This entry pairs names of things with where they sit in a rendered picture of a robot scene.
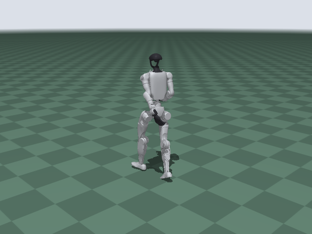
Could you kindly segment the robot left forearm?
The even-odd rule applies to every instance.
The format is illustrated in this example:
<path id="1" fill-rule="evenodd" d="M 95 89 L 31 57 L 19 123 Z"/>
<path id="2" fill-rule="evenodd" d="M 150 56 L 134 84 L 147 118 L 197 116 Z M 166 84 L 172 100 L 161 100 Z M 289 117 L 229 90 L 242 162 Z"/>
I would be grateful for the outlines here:
<path id="1" fill-rule="evenodd" d="M 155 107 L 155 105 L 154 105 L 154 103 L 153 103 L 153 98 L 151 98 L 150 95 L 149 95 L 147 92 L 145 92 L 145 93 L 143 94 L 143 96 L 144 96 L 144 98 L 146 99 L 146 101 L 147 101 L 147 103 L 148 103 L 148 106 L 149 106 L 149 109 L 150 109 L 150 113 L 151 113 L 152 115 L 154 115 L 153 110 L 154 110 L 154 109 L 156 110 L 156 107 Z"/>

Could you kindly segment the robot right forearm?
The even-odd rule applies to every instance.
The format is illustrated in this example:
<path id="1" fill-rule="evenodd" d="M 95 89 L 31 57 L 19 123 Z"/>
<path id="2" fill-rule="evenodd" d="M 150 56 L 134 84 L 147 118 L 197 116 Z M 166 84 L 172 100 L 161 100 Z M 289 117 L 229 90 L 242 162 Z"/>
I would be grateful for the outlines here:
<path id="1" fill-rule="evenodd" d="M 162 101 L 167 101 L 167 100 L 169 100 L 170 98 L 172 98 L 173 96 L 167 96 L 167 94 L 165 95 L 165 99 L 160 99 L 160 100 L 162 100 Z"/>

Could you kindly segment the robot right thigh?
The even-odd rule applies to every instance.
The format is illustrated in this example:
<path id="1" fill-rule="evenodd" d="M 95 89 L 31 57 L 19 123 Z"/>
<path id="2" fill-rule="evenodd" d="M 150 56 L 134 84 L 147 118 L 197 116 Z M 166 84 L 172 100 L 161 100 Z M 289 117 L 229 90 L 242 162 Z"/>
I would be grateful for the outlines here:
<path id="1" fill-rule="evenodd" d="M 167 149 L 169 147 L 169 142 L 167 140 L 168 135 L 168 120 L 170 120 L 171 114 L 167 111 L 164 111 L 164 117 L 161 117 L 163 122 L 166 122 L 163 126 L 159 126 L 159 136 L 160 136 L 160 146 L 163 149 Z"/>

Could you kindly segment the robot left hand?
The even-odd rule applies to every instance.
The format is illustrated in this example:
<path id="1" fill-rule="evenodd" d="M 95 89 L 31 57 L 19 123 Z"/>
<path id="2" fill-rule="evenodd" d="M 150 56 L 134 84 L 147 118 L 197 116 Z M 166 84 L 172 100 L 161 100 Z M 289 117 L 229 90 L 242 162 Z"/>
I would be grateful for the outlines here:
<path id="1" fill-rule="evenodd" d="M 161 118 L 157 115 L 158 113 L 157 113 L 157 111 L 156 111 L 155 109 L 153 110 L 153 112 L 154 112 L 154 115 L 152 115 L 152 116 L 154 116 L 155 122 L 156 122 L 159 126 L 163 126 L 166 122 L 163 122 L 163 121 L 161 120 Z"/>

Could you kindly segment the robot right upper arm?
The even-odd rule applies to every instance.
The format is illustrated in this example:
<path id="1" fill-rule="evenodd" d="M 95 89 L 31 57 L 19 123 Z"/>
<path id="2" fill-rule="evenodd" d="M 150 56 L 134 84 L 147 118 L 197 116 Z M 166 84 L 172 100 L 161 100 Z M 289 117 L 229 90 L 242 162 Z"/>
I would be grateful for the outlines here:
<path id="1" fill-rule="evenodd" d="M 173 85 L 173 75 L 170 72 L 166 72 L 167 74 L 167 86 L 168 86 L 168 91 L 167 91 L 167 96 L 173 96 L 174 93 L 174 85 Z"/>

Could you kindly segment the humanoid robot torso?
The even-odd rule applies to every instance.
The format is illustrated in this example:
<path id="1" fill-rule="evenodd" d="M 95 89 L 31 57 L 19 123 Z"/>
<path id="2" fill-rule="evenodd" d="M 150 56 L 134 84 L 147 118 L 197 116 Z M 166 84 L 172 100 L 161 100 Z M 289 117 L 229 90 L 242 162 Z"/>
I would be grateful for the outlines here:
<path id="1" fill-rule="evenodd" d="M 161 118 L 164 117 L 164 107 L 161 106 L 159 99 L 165 99 L 167 93 L 167 74 L 165 71 L 155 73 L 153 70 L 147 72 L 149 73 L 149 85 L 151 90 L 151 98 L 153 98 L 153 103 L 156 107 L 157 115 Z M 154 116 L 152 117 L 154 118 Z"/>

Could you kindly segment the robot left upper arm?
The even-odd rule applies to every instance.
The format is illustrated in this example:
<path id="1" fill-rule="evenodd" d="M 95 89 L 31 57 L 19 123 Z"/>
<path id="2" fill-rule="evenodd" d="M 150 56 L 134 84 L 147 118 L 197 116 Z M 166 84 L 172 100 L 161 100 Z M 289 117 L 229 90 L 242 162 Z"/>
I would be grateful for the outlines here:
<path id="1" fill-rule="evenodd" d="M 151 90 L 150 90 L 148 79 L 149 79 L 149 73 L 145 73 L 140 77 L 140 80 L 142 82 L 145 92 L 147 92 L 151 97 Z"/>

